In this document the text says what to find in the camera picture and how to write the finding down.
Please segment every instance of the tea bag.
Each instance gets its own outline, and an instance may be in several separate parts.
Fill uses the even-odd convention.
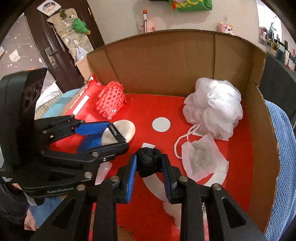
[[[182,145],[182,162],[187,176],[196,182],[214,173],[220,163],[227,163],[211,134],[198,141],[185,142]]]

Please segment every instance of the fabric bag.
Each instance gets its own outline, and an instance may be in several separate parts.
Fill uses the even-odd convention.
[[[212,0],[185,0],[183,2],[169,0],[169,3],[180,12],[207,11],[213,8]]]

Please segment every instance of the person's hand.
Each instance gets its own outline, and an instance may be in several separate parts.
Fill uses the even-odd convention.
[[[30,209],[28,209],[27,216],[25,218],[25,230],[32,230],[32,231],[37,230],[37,224],[35,222],[35,219],[31,213]]]

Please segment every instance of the red board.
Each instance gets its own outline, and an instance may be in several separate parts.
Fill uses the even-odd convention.
[[[93,96],[87,101],[76,119],[84,119],[86,122],[105,121],[95,110],[97,91],[88,88],[85,94]],[[129,94],[127,104],[112,119],[112,122],[122,119],[132,121],[136,126],[136,134],[130,141],[129,151],[112,161],[112,169],[108,177],[115,175],[119,167],[126,165],[129,156],[140,148],[143,142],[154,144],[162,153],[168,155],[172,165],[177,166],[183,175],[186,175],[182,166],[182,160],[175,157],[173,146],[177,138],[184,135],[192,126],[187,123],[183,113],[183,97],[157,96],[149,94]],[[243,105],[243,119],[234,129],[234,134],[229,141],[215,140],[220,152],[229,161],[229,170],[223,187],[247,212],[249,208],[252,184],[253,184],[253,146],[251,139],[250,123],[246,108]],[[171,126],[166,132],[157,132],[152,128],[155,118],[166,117]],[[200,137],[190,135],[190,141]],[[75,152],[82,141],[82,137],[70,136],[52,145],[53,150]],[[181,155],[181,145],[186,141],[183,138],[177,152]],[[199,181],[206,183],[208,176]],[[135,187],[131,202],[128,205],[117,205],[117,221],[119,226],[131,233],[136,241],[177,241],[179,230],[174,225],[174,220],[163,209],[163,202],[156,198],[145,186],[143,180],[136,175]]]

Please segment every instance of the pink knitted sponge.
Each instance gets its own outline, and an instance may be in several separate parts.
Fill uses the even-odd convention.
[[[119,82],[111,81],[98,95],[100,98],[96,103],[96,109],[99,113],[111,120],[117,112],[126,103],[126,95],[123,92],[123,87]]]

